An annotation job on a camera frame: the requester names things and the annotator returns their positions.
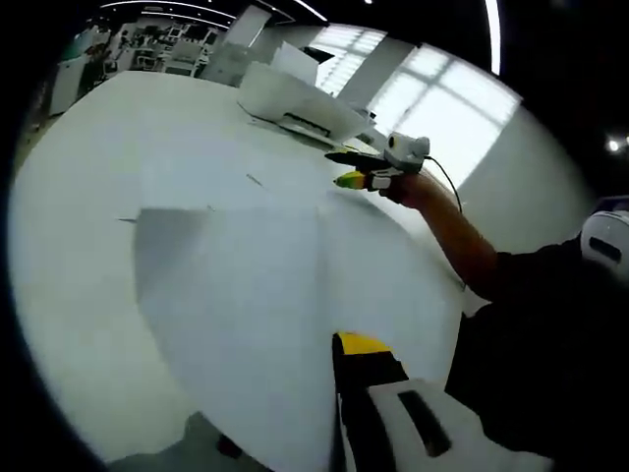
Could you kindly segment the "person's right hand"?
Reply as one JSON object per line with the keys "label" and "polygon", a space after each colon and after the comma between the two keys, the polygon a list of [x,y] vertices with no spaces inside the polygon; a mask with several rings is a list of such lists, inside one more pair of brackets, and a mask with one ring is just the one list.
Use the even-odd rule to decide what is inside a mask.
{"label": "person's right hand", "polygon": [[397,205],[421,210],[437,191],[438,188],[429,177],[405,174],[392,177],[389,186],[377,192]]}

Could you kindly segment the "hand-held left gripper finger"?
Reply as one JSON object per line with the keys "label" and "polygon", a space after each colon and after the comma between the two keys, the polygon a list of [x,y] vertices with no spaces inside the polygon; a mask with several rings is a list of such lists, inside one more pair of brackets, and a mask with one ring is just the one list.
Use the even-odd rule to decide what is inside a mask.
{"label": "hand-held left gripper finger", "polygon": [[476,413],[412,379],[383,342],[332,336],[338,423],[348,471],[548,471],[551,461],[488,438]]}

